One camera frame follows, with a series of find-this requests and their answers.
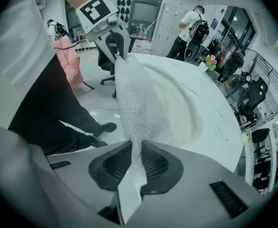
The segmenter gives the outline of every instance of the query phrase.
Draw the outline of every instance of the flower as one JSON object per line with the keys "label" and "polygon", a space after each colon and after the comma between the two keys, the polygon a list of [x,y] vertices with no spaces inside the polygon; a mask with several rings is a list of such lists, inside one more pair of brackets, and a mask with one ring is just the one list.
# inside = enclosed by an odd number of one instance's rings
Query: flower
{"label": "flower", "polygon": [[214,71],[216,68],[217,60],[214,55],[204,57],[205,65],[211,70]]}

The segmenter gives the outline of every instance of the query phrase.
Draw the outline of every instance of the potted plant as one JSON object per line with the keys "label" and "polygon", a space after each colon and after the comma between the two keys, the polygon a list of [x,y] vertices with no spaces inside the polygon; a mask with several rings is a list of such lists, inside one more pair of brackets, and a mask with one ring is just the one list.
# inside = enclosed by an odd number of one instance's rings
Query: potted plant
{"label": "potted plant", "polygon": [[208,68],[211,71],[214,71],[216,68],[217,60],[214,55],[204,57],[204,62],[199,64],[199,70],[205,72]]}

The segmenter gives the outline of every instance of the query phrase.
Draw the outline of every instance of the person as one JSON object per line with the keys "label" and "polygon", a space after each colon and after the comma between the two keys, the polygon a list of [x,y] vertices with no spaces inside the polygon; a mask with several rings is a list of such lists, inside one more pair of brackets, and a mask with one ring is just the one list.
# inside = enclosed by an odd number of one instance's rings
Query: person
{"label": "person", "polygon": [[242,68],[244,64],[243,57],[245,56],[245,52],[241,49],[234,51],[230,58],[226,61],[222,72],[219,74],[216,82],[223,84],[228,80],[228,77],[225,75],[232,75],[236,72],[238,68]]}
{"label": "person", "polygon": [[66,31],[66,28],[64,25],[62,25],[58,22],[54,22],[52,19],[49,19],[47,22],[47,26],[48,26],[48,36],[52,42],[59,40],[63,36],[68,36],[69,40],[71,42],[73,41],[70,34]]}
{"label": "person", "polygon": [[185,60],[185,49],[187,43],[191,40],[189,29],[195,23],[196,20],[205,20],[203,15],[204,8],[201,5],[197,5],[193,11],[187,12],[183,19],[179,23],[179,27],[182,29],[179,36],[174,41],[174,44],[168,53],[167,57],[176,59],[179,61]]}
{"label": "person", "polygon": [[[76,9],[88,0],[68,1]],[[96,137],[117,127],[99,124],[79,104],[34,0],[10,0],[0,14],[0,82],[0,90],[6,87],[0,91],[0,126],[39,145],[45,155],[105,146]]]}

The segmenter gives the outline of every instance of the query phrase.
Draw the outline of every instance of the black vent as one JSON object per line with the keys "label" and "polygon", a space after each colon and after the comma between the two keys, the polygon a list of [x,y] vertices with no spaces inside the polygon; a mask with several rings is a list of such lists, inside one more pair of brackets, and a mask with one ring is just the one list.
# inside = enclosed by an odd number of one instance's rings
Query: black vent
{"label": "black vent", "polygon": [[181,161],[153,142],[142,141],[141,160],[147,176],[147,184],[140,189],[142,197],[170,191],[183,175]]}
{"label": "black vent", "polygon": [[151,148],[142,148],[142,163],[146,171],[147,181],[161,177],[168,169],[167,159]]}
{"label": "black vent", "polygon": [[88,172],[99,188],[116,191],[131,164],[131,141],[95,158]]}
{"label": "black vent", "polygon": [[239,216],[248,209],[248,207],[223,181],[213,182],[210,184],[210,186],[232,219]]}
{"label": "black vent", "polygon": [[124,148],[118,153],[114,154],[112,157],[106,159],[102,167],[119,183],[122,181],[125,173],[129,169],[131,164],[131,149]]}
{"label": "black vent", "polygon": [[54,170],[67,165],[71,165],[71,163],[69,161],[60,161],[60,162],[50,164],[50,167]]}

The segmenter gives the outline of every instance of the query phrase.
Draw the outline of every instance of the pink cloth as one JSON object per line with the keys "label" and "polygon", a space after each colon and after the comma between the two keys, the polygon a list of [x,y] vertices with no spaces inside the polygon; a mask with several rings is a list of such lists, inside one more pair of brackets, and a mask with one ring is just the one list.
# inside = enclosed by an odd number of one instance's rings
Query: pink cloth
{"label": "pink cloth", "polygon": [[[52,43],[54,48],[68,48],[72,46],[68,36],[63,36],[61,39]],[[60,64],[65,71],[66,78],[72,89],[83,83],[83,77],[80,72],[80,57],[74,48],[66,50],[56,50],[56,55],[59,58]]]}

